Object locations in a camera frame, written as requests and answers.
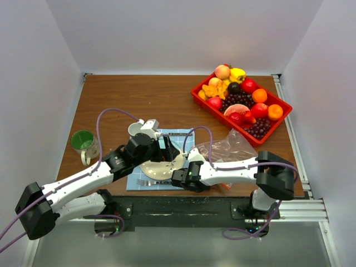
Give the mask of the red apple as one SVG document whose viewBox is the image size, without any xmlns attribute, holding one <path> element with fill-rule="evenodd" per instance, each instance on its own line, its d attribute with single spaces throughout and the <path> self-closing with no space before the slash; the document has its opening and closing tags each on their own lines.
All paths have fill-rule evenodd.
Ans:
<svg viewBox="0 0 356 267">
<path fill-rule="evenodd" d="M 223 105 L 223 101 L 220 97 L 215 96 L 206 100 L 206 102 L 214 109 L 220 110 Z"/>
<path fill-rule="evenodd" d="M 255 118 L 265 118 L 268 115 L 268 108 L 264 103 L 256 103 L 250 111 Z"/>
<path fill-rule="evenodd" d="M 248 94 L 252 94 L 255 90 L 258 89 L 258 85 L 256 84 L 256 82 L 250 78 L 246 78 L 241 84 L 240 84 L 240 88 L 248 93 Z"/>
</svg>

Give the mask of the clear zip top bag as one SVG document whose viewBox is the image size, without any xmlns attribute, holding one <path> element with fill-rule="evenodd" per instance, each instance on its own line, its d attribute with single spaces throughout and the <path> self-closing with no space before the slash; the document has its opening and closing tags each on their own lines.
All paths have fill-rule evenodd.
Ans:
<svg viewBox="0 0 356 267">
<path fill-rule="evenodd" d="M 195 146 L 203 157 L 209 160 L 210 142 Z M 238 131 L 232 129 L 223 140 L 214 140 L 211 148 L 211 162 L 233 162 L 257 157 L 258 153 L 247 139 Z"/>
</svg>

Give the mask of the red apple back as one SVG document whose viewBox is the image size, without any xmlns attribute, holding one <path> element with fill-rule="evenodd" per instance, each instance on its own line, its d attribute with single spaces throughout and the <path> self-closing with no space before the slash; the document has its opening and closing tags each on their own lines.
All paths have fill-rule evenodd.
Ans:
<svg viewBox="0 0 356 267">
<path fill-rule="evenodd" d="M 240 84 L 240 88 L 248 93 L 248 94 L 252 94 L 255 90 L 258 89 L 258 85 L 256 84 L 256 82 L 250 78 L 246 78 L 241 84 Z"/>
</svg>

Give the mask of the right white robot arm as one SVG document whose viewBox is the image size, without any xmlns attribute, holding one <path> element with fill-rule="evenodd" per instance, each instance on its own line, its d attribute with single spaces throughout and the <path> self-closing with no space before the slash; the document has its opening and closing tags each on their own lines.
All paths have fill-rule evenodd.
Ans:
<svg viewBox="0 0 356 267">
<path fill-rule="evenodd" d="M 197 149 L 187 156 L 188 167 L 173 171 L 173 186 L 193 192 L 209 190 L 217 184 L 254 184 L 258 188 L 250 194 L 247 204 L 236 209 L 244 219 L 259 219 L 266 215 L 277 201 L 294 199 L 294 183 L 298 170 L 281 157 L 259 152 L 257 157 L 233 162 L 205 160 Z"/>
</svg>

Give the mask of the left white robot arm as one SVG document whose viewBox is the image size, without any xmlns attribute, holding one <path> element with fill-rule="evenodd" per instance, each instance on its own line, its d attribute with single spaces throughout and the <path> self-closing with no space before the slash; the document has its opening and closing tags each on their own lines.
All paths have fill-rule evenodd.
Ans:
<svg viewBox="0 0 356 267">
<path fill-rule="evenodd" d="M 48 234 L 65 216 L 65 205 L 83 194 L 132 173 L 134 168 L 148 161 L 161 162 L 168 174 L 182 167 L 183 153 L 164 135 L 165 148 L 147 134 L 138 133 L 126 145 L 100 159 L 77 174 L 59 182 L 39 186 L 27 185 L 15 208 L 16 214 L 30 240 Z"/>
</svg>

